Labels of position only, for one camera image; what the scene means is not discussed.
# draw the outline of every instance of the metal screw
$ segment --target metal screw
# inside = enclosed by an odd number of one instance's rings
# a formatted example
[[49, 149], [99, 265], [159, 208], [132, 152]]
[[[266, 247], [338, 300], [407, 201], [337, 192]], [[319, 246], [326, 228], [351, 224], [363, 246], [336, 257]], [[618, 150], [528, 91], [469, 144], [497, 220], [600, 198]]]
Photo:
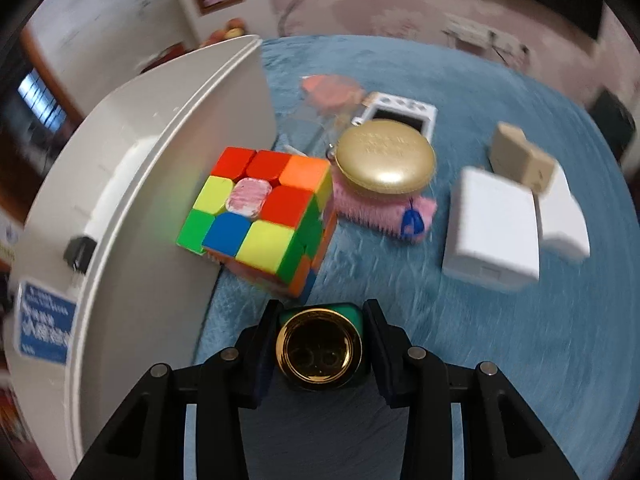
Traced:
[[235, 361], [236, 359], [238, 359], [239, 355], [240, 355], [240, 352], [238, 351], [237, 348], [233, 346], [229, 346], [224, 350], [220, 351], [220, 358], [223, 361]]
[[162, 363], [158, 363], [157, 365], [153, 365], [151, 367], [151, 376], [152, 377], [162, 377], [169, 371], [169, 367], [167, 365], [163, 365]]
[[329, 144], [327, 146], [327, 149], [324, 152], [324, 156], [329, 162], [333, 162], [335, 160], [335, 146], [333, 144]]
[[411, 359], [416, 359], [416, 360], [424, 359], [425, 357], [427, 357], [427, 351], [421, 346], [412, 346], [406, 351], [406, 354]]
[[498, 373], [498, 367], [491, 361], [482, 361], [480, 363], [480, 371], [485, 375], [495, 375]]

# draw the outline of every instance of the white wall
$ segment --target white wall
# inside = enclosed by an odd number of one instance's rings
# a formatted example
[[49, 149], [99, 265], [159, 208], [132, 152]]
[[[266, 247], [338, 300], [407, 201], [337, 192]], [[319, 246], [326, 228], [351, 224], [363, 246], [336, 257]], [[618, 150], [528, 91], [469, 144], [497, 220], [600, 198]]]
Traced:
[[263, 38], [275, 38], [277, 34], [276, 15], [271, 0], [244, 0], [224, 9], [202, 15], [196, 0], [180, 0], [180, 4], [191, 25], [191, 30], [199, 41], [206, 40], [217, 28], [224, 28], [227, 20], [242, 18], [249, 32]]
[[44, 0], [30, 25], [85, 115], [167, 47], [196, 43], [177, 0]]

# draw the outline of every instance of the pink cube sticker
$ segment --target pink cube sticker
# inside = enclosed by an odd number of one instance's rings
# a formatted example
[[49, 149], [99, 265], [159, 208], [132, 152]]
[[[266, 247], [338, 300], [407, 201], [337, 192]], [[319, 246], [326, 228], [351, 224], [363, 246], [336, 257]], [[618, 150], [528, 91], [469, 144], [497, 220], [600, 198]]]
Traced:
[[226, 210], [255, 220], [270, 192], [271, 184], [266, 180], [243, 178], [226, 199]]

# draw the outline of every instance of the beige plug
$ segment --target beige plug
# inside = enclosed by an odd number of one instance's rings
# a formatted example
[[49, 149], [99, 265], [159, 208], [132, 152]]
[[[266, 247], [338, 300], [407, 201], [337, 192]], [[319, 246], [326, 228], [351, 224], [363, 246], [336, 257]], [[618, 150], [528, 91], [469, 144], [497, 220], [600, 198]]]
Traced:
[[494, 173], [542, 193], [551, 180], [556, 160], [525, 137], [517, 126], [498, 123], [489, 161]]

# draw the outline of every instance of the window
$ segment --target window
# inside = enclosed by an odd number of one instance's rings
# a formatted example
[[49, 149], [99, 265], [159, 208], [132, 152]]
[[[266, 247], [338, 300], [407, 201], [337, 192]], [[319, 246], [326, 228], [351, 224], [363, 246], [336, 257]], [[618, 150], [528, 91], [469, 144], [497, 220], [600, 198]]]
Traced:
[[36, 69], [31, 70], [22, 80], [18, 93], [38, 120], [52, 133], [60, 129], [65, 122], [66, 114], [53, 98]]

